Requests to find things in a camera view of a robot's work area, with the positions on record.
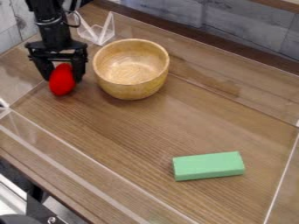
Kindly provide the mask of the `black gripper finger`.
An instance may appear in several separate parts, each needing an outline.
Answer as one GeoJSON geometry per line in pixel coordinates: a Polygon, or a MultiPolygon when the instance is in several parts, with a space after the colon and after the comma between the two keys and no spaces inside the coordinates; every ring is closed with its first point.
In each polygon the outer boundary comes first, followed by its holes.
{"type": "Polygon", "coordinates": [[[48,81],[54,70],[52,62],[44,58],[34,58],[32,61],[42,74],[42,77],[48,81]]]}
{"type": "Polygon", "coordinates": [[[71,60],[72,74],[76,82],[82,82],[83,75],[86,74],[86,59],[74,57],[71,60]]]}

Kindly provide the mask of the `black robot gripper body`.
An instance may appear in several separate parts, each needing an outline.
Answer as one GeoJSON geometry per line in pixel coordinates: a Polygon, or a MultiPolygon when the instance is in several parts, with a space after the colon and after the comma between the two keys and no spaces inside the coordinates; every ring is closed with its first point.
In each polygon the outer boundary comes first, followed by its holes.
{"type": "Polygon", "coordinates": [[[66,17],[39,17],[35,23],[42,39],[26,44],[30,60],[34,63],[54,61],[86,63],[88,61],[88,45],[71,36],[71,28],[76,28],[76,25],[68,24],[66,17]]]}

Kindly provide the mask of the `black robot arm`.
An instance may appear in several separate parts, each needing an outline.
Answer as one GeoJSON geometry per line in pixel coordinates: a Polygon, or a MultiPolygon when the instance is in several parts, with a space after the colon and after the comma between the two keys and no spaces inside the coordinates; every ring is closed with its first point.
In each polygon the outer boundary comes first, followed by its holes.
{"type": "Polygon", "coordinates": [[[28,58],[34,62],[42,77],[48,80],[55,69],[54,62],[70,62],[72,78],[76,83],[86,74],[88,62],[88,45],[75,40],[71,28],[80,24],[70,24],[67,11],[63,9],[64,0],[24,0],[30,11],[35,15],[42,40],[28,42],[28,58]]]}

